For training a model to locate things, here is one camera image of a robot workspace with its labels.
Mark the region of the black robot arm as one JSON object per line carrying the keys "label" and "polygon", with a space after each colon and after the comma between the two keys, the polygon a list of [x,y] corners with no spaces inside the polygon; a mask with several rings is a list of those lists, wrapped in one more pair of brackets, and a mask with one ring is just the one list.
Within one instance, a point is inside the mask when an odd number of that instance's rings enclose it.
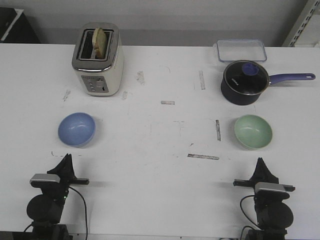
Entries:
{"label": "black robot arm", "polygon": [[247,195],[240,200],[240,209],[244,214],[243,201],[252,197],[257,222],[244,216],[254,225],[246,225],[242,232],[248,228],[245,236],[240,235],[241,240],[284,240],[287,228],[294,221],[292,210],[283,203],[290,198],[290,192],[295,191],[292,185],[280,184],[279,179],[274,176],[264,160],[259,157],[253,175],[248,180],[235,179],[234,186],[252,188],[253,195]]}
{"label": "black robot arm", "polygon": [[32,223],[31,240],[72,240],[65,224],[60,224],[63,209],[72,185],[88,185],[88,178],[77,178],[72,155],[67,153],[56,167],[47,173],[36,173],[29,181],[41,194],[33,197],[26,208]]}

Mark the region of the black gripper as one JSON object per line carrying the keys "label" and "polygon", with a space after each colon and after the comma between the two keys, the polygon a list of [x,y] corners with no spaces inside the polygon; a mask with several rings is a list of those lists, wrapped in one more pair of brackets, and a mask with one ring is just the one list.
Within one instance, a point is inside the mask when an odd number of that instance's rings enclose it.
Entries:
{"label": "black gripper", "polygon": [[88,185],[90,180],[88,178],[78,178],[75,176],[71,154],[67,153],[59,164],[60,167],[57,166],[49,170],[47,174],[58,175],[60,177],[60,183],[53,183],[48,187],[43,187],[41,191],[53,200],[66,200],[71,185]]}
{"label": "black gripper", "polygon": [[248,180],[235,179],[233,181],[233,186],[252,188],[254,190],[254,195],[257,199],[265,198],[267,200],[286,200],[290,197],[290,193],[292,193],[292,192],[271,192],[271,191],[260,191],[258,193],[255,193],[255,185],[259,182],[281,184],[279,183],[279,179],[270,172],[270,170],[268,169],[262,157],[259,157],[257,159],[255,171],[253,172],[253,175],[251,176],[251,178]]}

